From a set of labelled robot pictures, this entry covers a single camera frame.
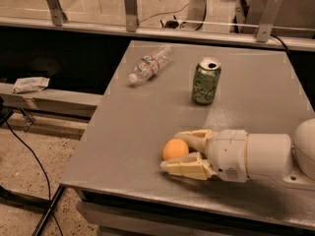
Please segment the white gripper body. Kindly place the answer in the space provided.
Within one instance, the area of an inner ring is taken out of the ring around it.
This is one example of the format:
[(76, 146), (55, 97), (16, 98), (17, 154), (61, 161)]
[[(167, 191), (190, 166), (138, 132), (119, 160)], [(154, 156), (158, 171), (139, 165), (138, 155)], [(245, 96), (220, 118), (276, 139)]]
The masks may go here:
[(247, 141), (248, 133), (244, 130), (223, 130), (210, 139), (206, 157), (221, 180), (239, 183), (248, 180), (245, 166)]

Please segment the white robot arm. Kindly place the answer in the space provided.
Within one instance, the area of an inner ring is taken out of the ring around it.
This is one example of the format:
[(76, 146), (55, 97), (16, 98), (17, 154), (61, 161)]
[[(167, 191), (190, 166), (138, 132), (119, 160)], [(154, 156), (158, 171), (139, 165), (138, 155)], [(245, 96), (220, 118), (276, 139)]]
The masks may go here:
[(314, 177), (299, 165), (287, 134), (249, 134), (244, 130), (196, 130), (174, 135), (191, 151), (164, 160), (161, 169), (173, 176), (226, 182), (272, 180), (282, 187), (312, 191)]

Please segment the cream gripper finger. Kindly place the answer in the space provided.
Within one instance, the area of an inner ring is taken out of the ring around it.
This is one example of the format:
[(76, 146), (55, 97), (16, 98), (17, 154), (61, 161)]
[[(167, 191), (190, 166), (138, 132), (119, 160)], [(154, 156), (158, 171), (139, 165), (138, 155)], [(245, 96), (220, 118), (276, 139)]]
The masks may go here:
[(204, 153), (209, 140), (214, 137), (217, 133), (209, 130), (195, 130), (195, 131), (185, 131), (178, 132), (174, 135), (175, 139), (183, 140), (189, 148), (193, 148), (195, 151)]
[(212, 164), (204, 159), (199, 152), (164, 160), (160, 164), (160, 168), (169, 175), (202, 181), (217, 175)]

